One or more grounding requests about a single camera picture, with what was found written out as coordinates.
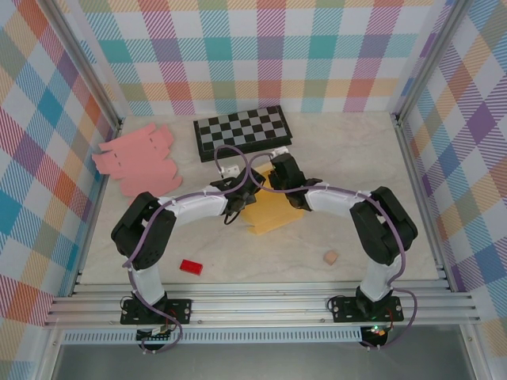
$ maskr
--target black and white checkerboard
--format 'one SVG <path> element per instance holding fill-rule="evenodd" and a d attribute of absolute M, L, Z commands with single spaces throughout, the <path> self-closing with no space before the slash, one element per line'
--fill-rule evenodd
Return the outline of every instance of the black and white checkerboard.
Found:
<path fill-rule="evenodd" d="M 243 153 L 291 145 L 292 134 L 279 105 L 197 120 L 193 125 L 202 162 L 211 161 L 215 148 L 223 144 L 234 145 Z M 235 155 L 223 149 L 218 156 Z"/>

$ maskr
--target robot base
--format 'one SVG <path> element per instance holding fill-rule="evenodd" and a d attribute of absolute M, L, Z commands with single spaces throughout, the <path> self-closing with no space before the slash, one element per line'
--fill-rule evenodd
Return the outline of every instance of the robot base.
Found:
<path fill-rule="evenodd" d="M 191 299 L 167 299 L 164 297 L 154 304 L 154 308 L 177 319 L 182 325 L 190 323 L 192 313 Z M 166 319 L 149 310 L 137 297 L 126 299 L 122 305 L 121 325 L 165 325 Z"/>
<path fill-rule="evenodd" d="M 403 321 L 402 305 L 398 297 L 391 296 L 387 300 L 386 307 L 375 316 L 366 318 L 356 305 L 356 297 L 337 296 L 328 302 L 330 312 L 333 313 L 333 321 L 338 322 L 400 322 Z"/>

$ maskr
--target small wooden cube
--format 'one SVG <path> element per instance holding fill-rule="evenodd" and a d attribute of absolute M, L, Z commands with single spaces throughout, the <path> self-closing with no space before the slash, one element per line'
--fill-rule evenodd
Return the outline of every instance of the small wooden cube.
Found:
<path fill-rule="evenodd" d="M 338 254 L 334 251 L 327 251 L 324 255 L 324 261 L 329 265 L 333 265 L 337 258 Z"/>

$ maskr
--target yellow foam block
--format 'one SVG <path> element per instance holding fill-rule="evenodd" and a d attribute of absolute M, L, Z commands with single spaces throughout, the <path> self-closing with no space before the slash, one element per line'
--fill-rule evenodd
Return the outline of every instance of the yellow foam block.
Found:
<path fill-rule="evenodd" d="M 266 182 L 264 183 L 266 188 L 272 188 L 268 179 L 269 172 L 272 169 L 273 167 L 270 163 L 255 168 L 258 173 L 261 173 L 266 178 Z M 260 190 L 255 195 L 255 198 L 257 202 L 246 206 L 245 210 L 240 214 L 245 222 L 252 225 L 248 229 L 252 234 L 265 234 L 301 219 L 304 215 L 304 210 L 296 210 L 291 206 L 285 194 Z"/>

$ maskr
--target marble floor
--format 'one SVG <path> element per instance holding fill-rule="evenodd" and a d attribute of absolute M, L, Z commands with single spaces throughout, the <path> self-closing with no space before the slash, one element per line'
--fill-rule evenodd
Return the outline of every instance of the marble floor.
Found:
<path fill-rule="evenodd" d="M 201 163 L 192 121 L 207 116 L 129 116 L 123 133 L 150 122 L 168 124 L 175 142 L 170 157 L 176 162 L 183 184 L 171 196 L 200 190 L 219 179 L 213 162 Z M 407 253 L 403 279 L 436 279 L 433 255 L 386 112 L 287 113 L 293 139 L 289 150 L 306 177 L 353 190 L 393 190 L 419 229 L 419 237 Z M 238 164 L 228 158 L 223 165 Z M 124 262 L 110 234 L 128 207 L 118 181 L 109 180 L 98 215 L 81 283 L 127 283 Z M 223 218 L 207 218 L 175 230 L 159 261 L 164 283 L 308 282 L 361 280 L 368 257 L 350 218 L 307 213 L 302 219 L 256 236 L 238 218 L 224 226 Z M 322 259 L 335 250 L 333 266 Z M 183 259 L 204 265 L 200 276 L 179 270 Z"/>

